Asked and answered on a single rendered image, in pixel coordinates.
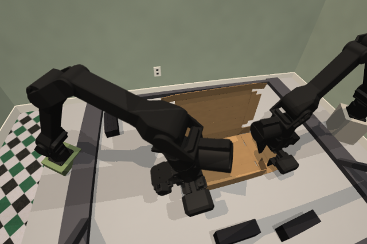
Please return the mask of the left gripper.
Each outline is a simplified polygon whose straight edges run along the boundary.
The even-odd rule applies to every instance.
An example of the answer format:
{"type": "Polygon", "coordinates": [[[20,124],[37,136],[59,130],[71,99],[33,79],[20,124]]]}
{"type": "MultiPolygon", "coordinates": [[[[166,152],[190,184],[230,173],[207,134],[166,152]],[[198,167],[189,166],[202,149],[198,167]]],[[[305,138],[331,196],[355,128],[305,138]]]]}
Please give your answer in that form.
{"type": "Polygon", "coordinates": [[[181,188],[184,194],[182,202],[187,216],[192,217],[214,209],[210,191],[206,189],[208,185],[205,176],[201,169],[196,168],[195,163],[185,171],[172,168],[172,172],[173,176],[178,176],[182,180],[181,188]]]}

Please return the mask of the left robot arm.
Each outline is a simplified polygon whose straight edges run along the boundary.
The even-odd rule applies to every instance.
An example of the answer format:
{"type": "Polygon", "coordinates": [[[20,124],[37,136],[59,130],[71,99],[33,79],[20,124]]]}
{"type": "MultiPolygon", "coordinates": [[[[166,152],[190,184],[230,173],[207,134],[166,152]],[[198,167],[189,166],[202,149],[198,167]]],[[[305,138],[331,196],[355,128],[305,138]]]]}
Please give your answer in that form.
{"type": "Polygon", "coordinates": [[[29,85],[26,93],[40,115],[41,132],[34,150],[59,166],[74,152],[63,144],[68,132],[61,127],[61,117],[64,102],[75,96],[135,127],[142,139],[153,145],[152,152],[165,156],[167,161],[150,170],[151,184],[160,196],[171,193],[173,184],[183,185],[178,176],[173,176],[171,167],[185,171],[196,163],[197,169],[232,171],[230,139],[203,138],[203,125],[182,107],[164,100],[143,99],[81,64],[51,69],[29,85]]]}

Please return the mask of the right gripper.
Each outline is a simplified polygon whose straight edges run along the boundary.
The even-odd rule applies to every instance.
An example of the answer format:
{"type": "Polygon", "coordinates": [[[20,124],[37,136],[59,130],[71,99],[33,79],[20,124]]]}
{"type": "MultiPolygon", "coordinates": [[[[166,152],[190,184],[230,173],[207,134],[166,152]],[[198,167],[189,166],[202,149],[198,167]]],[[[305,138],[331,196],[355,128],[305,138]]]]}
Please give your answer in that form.
{"type": "Polygon", "coordinates": [[[270,158],[267,166],[274,165],[277,167],[278,171],[281,174],[286,174],[288,172],[294,171],[299,167],[298,162],[292,155],[288,155],[287,152],[284,152],[282,148],[285,147],[285,144],[288,140],[292,139],[292,136],[290,138],[275,138],[272,140],[264,141],[264,142],[256,142],[257,148],[259,154],[262,153],[266,145],[269,147],[269,149],[276,155],[276,157],[270,158]]]}

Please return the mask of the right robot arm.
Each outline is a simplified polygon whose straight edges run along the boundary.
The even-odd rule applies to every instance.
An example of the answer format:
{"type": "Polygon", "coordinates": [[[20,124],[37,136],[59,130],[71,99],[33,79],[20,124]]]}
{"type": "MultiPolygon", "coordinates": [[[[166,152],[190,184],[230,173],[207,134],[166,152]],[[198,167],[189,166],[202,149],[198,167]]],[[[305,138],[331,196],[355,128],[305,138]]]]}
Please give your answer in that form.
{"type": "Polygon", "coordinates": [[[342,52],[316,77],[304,86],[296,87],[270,108],[271,118],[251,124],[252,138],[260,143],[274,138],[290,138],[284,148],[294,145],[300,137],[295,129],[310,119],[320,99],[359,64],[364,64],[363,84],[356,90],[354,101],[346,110],[350,118],[366,122],[367,117],[367,33],[348,42],[342,52]],[[282,113],[282,108],[286,113],[282,113]]]}

